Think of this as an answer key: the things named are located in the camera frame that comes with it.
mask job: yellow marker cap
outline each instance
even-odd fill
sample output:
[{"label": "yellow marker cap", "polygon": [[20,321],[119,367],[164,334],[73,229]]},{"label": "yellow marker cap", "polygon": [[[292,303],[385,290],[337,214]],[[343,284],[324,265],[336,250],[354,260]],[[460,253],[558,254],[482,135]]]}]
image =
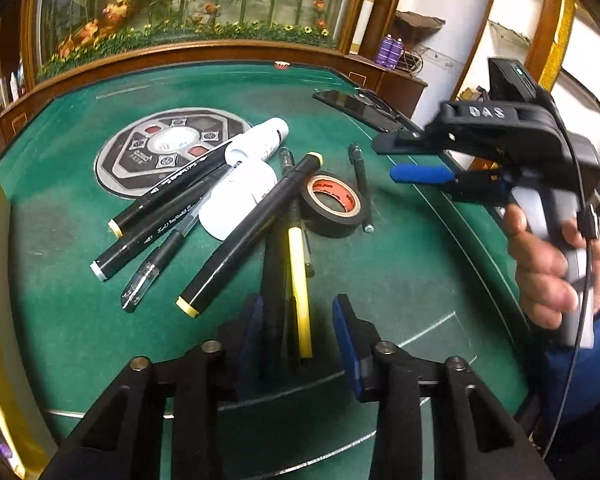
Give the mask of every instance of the yellow marker cap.
[{"label": "yellow marker cap", "polygon": [[187,316],[196,317],[200,314],[195,308],[193,308],[189,303],[183,300],[181,297],[178,297],[178,301],[176,301],[176,305],[178,308],[183,311]]},{"label": "yellow marker cap", "polygon": [[116,224],[113,220],[109,220],[107,225],[109,226],[111,232],[116,235],[116,238],[120,238],[122,236],[122,231],[118,227],[118,224]]},{"label": "yellow marker cap", "polygon": [[324,159],[322,158],[322,155],[320,153],[309,152],[309,153],[307,153],[307,155],[313,155],[313,156],[318,157],[318,160],[320,160],[320,166],[322,166],[324,164]]}]

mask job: human hand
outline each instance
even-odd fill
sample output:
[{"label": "human hand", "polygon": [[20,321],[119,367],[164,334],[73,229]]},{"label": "human hand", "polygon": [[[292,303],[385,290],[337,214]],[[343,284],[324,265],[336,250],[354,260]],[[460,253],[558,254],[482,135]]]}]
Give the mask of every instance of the human hand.
[{"label": "human hand", "polygon": [[[575,289],[562,279],[567,260],[556,247],[526,231],[526,216],[519,206],[507,206],[503,224],[509,237],[509,254],[518,264],[520,307],[539,327],[555,330],[562,322],[562,313],[575,310],[579,304]],[[562,235],[573,247],[585,247],[575,218],[562,225]],[[600,310],[600,238],[592,242],[591,249],[596,313]]]}]

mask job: white tube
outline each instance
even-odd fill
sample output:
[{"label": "white tube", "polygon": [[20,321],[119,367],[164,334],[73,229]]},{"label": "white tube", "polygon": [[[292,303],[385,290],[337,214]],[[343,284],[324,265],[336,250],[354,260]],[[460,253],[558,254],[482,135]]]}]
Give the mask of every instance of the white tube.
[{"label": "white tube", "polygon": [[213,188],[198,216],[202,227],[224,240],[277,183],[269,164],[248,158]]},{"label": "white tube", "polygon": [[248,158],[267,160],[288,133],[288,125],[278,117],[256,124],[240,136],[233,137],[224,152],[224,160],[231,166]]}]

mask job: blue sleeve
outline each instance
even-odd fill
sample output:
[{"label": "blue sleeve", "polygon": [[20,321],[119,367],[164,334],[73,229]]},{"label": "blue sleeve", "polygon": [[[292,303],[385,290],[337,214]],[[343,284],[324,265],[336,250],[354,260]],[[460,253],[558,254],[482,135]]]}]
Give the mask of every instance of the blue sleeve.
[{"label": "blue sleeve", "polygon": [[[591,412],[600,402],[600,317],[594,325],[592,349],[581,349],[571,381],[561,424]],[[555,346],[543,349],[537,370],[537,386],[541,398],[542,418],[553,424],[560,409],[564,385],[571,366],[573,349]]]}]

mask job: electrical tape roll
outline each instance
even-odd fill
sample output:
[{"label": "electrical tape roll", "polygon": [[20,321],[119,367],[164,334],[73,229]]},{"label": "electrical tape roll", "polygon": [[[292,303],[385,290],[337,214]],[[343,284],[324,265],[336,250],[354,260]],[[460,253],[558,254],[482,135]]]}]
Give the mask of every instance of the electrical tape roll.
[{"label": "electrical tape roll", "polygon": [[[341,210],[333,210],[318,195],[335,199]],[[328,238],[344,238],[352,234],[366,218],[367,204],[355,188],[336,174],[317,171],[300,190],[304,224],[311,231]]]}]

